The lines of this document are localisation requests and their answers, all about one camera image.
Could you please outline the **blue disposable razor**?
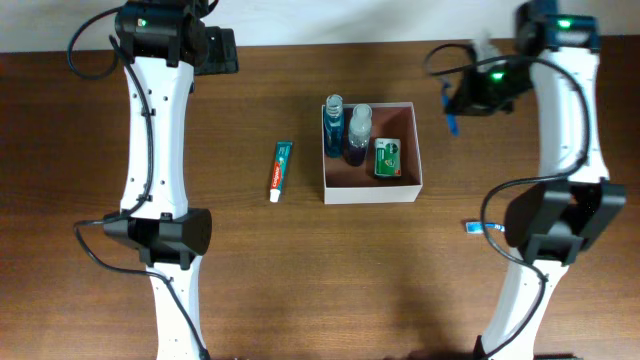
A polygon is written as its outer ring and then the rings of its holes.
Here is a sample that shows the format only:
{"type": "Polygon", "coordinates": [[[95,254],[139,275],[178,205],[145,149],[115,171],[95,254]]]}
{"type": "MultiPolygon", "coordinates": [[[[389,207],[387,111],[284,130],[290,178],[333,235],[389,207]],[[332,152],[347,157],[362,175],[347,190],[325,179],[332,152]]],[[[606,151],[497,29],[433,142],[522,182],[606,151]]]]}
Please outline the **blue disposable razor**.
{"type": "Polygon", "coordinates": [[[456,121],[456,116],[454,114],[452,114],[449,110],[448,110],[448,105],[449,105],[449,95],[448,95],[448,89],[451,87],[451,85],[448,82],[444,82],[442,84],[441,87],[441,102],[443,105],[443,110],[444,110],[444,114],[445,114],[445,119],[446,119],[446,123],[448,126],[448,129],[450,131],[450,133],[453,136],[458,136],[459,135],[459,128],[458,128],[458,124],[456,121]]]}

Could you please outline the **green red toothpaste tube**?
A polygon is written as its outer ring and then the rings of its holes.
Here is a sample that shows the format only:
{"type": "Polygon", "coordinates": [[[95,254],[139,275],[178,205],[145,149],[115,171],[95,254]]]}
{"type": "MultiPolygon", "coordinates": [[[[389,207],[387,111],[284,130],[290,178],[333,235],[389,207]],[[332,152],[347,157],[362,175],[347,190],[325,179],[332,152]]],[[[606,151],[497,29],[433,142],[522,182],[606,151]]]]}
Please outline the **green red toothpaste tube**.
{"type": "Polygon", "coordinates": [[[269,200],[272,203],[277,203],[282,193],[283,181],[286,175],[292,148],[293,143],[291,141],[280,141],[276,144],[273,172],[269,189],[269,200]]]}

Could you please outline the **green soap box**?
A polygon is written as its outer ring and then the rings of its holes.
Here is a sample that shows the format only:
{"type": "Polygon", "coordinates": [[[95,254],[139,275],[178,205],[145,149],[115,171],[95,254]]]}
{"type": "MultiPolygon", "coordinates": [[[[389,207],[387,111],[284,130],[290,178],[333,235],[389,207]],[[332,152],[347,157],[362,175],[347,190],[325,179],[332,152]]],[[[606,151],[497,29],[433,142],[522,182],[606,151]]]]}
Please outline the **green soap box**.
{"type": "Polygon", "coordinates": [[[401,141],[376,138],[374,142],[374,175],[378,178],[399,178],[401,172],[401,141]]]}

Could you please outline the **teal mouthwash bottle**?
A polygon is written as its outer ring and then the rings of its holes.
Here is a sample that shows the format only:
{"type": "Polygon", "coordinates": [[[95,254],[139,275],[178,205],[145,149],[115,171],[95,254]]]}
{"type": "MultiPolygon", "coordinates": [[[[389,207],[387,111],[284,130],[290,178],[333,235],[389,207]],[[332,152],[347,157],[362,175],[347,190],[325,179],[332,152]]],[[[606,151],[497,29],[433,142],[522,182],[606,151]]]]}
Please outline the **teal mouthwash bottle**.
{"type": "Polygon", "coordinates": [[[342,155],[344,134],[343,99],[338,94],[327,97],[323,113],[325,153],[331,158],[342,155]]]}

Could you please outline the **clear purple liquid bottle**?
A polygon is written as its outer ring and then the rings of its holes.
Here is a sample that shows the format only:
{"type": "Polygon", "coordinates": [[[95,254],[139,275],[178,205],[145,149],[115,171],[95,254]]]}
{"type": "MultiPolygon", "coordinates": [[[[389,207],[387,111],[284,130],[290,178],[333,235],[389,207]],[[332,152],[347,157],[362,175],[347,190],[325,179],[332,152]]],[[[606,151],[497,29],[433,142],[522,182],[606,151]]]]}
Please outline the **clear purple liquid bottle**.
{"type": "Polygon", "coordinates": [[[358,167],[366,159],[372,131],[373,110],[367,104],[358,104],[353,108],[347,131],[346,161],[358,167]]]}

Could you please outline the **blue white toothbrush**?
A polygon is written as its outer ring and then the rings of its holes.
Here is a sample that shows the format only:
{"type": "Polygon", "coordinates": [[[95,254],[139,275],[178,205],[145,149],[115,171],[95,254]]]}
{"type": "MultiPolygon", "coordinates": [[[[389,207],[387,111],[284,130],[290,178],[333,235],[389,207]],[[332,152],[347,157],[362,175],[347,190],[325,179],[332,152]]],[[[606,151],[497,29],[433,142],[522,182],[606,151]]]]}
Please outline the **blue white toothbrush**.
{"type": "Polygon", "coordinates": [[[465,230],[468,234],[482,234],[485,229],[505,232],[505,227],[498,223],[482,223],[481,221],[468,221],[465,223],[465,230]]]}

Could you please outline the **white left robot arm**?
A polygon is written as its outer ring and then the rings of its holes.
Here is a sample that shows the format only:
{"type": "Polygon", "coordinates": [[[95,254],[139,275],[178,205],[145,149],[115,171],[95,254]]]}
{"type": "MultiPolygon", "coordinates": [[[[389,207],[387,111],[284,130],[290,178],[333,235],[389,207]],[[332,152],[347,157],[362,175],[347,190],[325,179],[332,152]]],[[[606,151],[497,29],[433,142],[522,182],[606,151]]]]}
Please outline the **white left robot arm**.
{"type": "Polygon", "coordinates": [[[160,359],[206,359],[198,276],[212,235],[207,209],[190,206],[184,182],[187,103],[198,76],[238,70],[232,30],[208,27],[210,1],[128,1],[117,12],[116,54],[130,96],[128,180],[113,240],[137,251],[151,280],[160,359]]]}

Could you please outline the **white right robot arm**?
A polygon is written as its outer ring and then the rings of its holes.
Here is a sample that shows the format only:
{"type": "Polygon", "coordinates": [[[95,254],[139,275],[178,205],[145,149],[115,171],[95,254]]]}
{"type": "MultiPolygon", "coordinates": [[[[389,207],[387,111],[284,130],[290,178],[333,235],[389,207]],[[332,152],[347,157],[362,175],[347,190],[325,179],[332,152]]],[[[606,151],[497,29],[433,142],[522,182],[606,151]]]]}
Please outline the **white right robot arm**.
{"type": "Polygon", "coordinates": [[[536,335],[558,282],[626,203],[611,183],[598,139],[595,81],[601,41],[592,16],[568,15],[554,1],[527,1],[515,12],[516,52],[488,40],[465,46],[470,64],[443,104],[447,119],[512,112],[534,90],[540,164],[529,190],[504,218],[509,261],[495,314],[478,336],[476,359],[531,359],[536,335]]]}

